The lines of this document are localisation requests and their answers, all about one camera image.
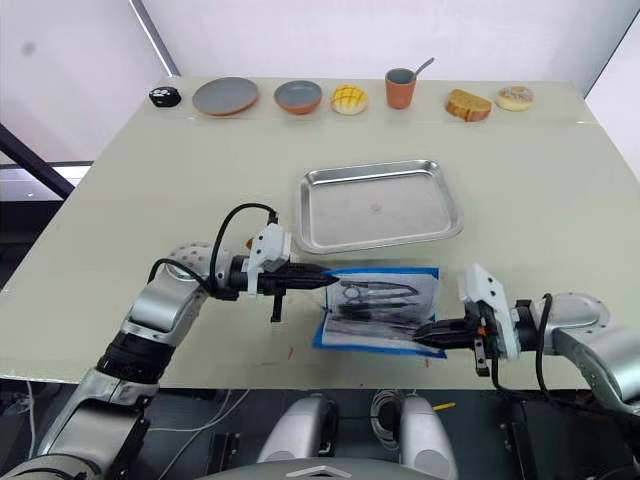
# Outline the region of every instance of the bread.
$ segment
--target bread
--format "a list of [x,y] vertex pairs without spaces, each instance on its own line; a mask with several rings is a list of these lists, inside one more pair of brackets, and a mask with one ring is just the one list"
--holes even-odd
[[445,108],[451,115],[464,118],[465,122],[477,122],[489,116],[491,102],[456,88],[449,93]]
[[533,92],[527,87],[506,87],[498,92],[496,103],[504,110],[522,112],[533,105]]
[[369,97],[355,85],[340,85],[331,96],[331,108],[342,115],[357,115],[367,108]]

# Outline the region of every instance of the white table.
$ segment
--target white table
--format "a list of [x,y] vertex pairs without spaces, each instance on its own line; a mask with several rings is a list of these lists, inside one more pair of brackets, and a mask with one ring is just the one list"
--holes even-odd
[[[325,92],[307,116],[271,99],[282,80],[258,79],[261,98],[229,118],[198,114],[190,98],[207,79],[177,78],[182,103],[148,100],[116,136],[47,227],[0,295],[0,375],[77,382],[94,365],[153,261],[191,240],[210,241],[239,203],[262,201],[293,224],[294,186],[323,167],[428,158],[445,169],[465,227],[457,237],[380,248],[316,263],[438,266],[441,313],[463,313],[456,276],[479,262],[505,285],[511,302],[546,292],[599,297],[618,321],[640,328],[640,187],[631,170],[568,84],[532,83],[525,113],[494,108],[464,123],[443,109],[463,88],[493,98],[501,83],[421,81],[407,111],[386,107],[382,81],[358,80],[370,94],[357,117],[333,113]],[[263,225],[244,213],[225,245]],[[490,388],[468,351],[448,360],[314,350],[321,292],[290,292],[283,322],[271,324],[271,299],[209,300],[174,355],[165,386]],[[550,387],[584,382],[568,361],[545,360]],[[503,383],[535,387],[533,358],[501,369]]]

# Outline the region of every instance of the orange cup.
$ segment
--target orange cup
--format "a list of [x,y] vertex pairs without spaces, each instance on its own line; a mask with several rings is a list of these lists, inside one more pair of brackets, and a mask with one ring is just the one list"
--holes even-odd
[[402,109],[411,105],[413,90],[416,88],[416,74],[407,68],[394,68],[384,77],[387,85],[387,104]]

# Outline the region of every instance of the metal tray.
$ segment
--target metal tray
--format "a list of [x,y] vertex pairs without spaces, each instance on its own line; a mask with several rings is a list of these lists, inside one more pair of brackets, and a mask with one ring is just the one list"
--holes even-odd
[[462,230],[462,212],[431,160],[314,170],[297,196],[297,240],[310,253],[440,240]]

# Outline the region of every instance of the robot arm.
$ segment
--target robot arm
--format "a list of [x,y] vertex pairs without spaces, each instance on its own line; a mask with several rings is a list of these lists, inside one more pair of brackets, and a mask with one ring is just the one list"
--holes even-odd
[[318,265],[290,262],[290,235],[274,222],[254,237],[248,257],[218,252],[213,289],[193,275],[209,282],[212,251],[209,244],[189,243],[169,254],[171,263],[161,261],[166,264],[135,300],[97,365],[86,373],[41,441],[38,456],[6,478],[126,476],[149,426],[144,408],[209,296],[233,301],[247,290],[273,295],[272,321],[279,321],[287,289],[314,289],[337,281]]
[[[470,348],[480,376],[489,376],[487,357],[517,360],[520,352],[537,349],[545,300],[519,300],[509,308],[500,282],[479,265],[463,273],[460,298],[463,319],[427,325],[414,339],[443,349]],[[640,422],[640,331],[616,324],[589,295],[561,293],[551,299],[542,340],[542,353],[571,361],[602,407]]]

